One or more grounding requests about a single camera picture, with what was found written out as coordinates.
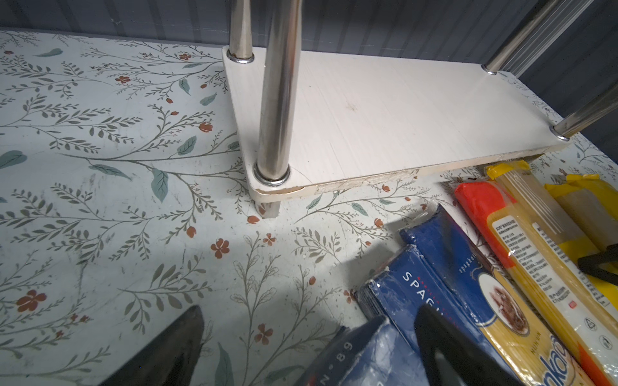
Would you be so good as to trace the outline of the yellow pasta bag tan window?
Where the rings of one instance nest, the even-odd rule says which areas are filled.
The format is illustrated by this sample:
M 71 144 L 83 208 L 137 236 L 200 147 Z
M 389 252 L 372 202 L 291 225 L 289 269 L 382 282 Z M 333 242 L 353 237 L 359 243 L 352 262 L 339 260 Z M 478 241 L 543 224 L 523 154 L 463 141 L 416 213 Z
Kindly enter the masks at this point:
M 617 313 L 617 286 L 583 273 L 578 260 L 603 251 L 597 249 L 584 231 L 532 174 L 523 160 L 502 162 L 485 170 L 486 175 L 514 200 L 533 230 L 553 249 L 595 300 L 611 314 Z

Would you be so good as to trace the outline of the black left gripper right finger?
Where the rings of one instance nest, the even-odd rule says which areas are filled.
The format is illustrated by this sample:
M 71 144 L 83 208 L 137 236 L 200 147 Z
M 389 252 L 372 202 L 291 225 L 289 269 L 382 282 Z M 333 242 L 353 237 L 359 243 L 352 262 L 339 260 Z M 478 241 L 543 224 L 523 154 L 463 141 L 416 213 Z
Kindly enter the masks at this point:
M 429 306 L 419 308 L 415 334 L 430 385 L 521 384 Z

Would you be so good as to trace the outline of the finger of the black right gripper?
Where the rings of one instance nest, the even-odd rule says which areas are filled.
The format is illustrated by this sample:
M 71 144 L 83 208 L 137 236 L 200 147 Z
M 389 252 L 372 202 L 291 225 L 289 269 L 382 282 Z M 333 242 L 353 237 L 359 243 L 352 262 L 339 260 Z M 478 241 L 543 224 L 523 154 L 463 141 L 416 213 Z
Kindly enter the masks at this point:
M 617 244 L 608 246 L 603 252 L 581 257 L 578 267 L 587 275 L 616 285 L 617 273 L 612 272 L 611 268 L 617 270 Z

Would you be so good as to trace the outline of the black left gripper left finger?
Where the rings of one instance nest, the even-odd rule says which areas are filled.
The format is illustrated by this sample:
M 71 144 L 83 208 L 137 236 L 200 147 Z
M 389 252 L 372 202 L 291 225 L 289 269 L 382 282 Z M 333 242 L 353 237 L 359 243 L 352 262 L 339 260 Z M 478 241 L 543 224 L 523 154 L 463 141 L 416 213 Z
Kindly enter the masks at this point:
M 200 358 L 204 318 L 189 307 L 103 385 L 189 385 Z

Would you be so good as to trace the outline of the red yellow spaghetti bag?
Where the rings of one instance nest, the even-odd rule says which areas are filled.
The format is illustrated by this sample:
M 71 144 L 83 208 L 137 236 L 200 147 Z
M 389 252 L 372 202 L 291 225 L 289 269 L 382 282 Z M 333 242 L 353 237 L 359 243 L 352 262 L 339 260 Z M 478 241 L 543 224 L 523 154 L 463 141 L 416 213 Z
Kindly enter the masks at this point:
M 520 204 L 495 183 L 455 197 L 494 255 L 597 385 L 617 383 L 617 310 Z

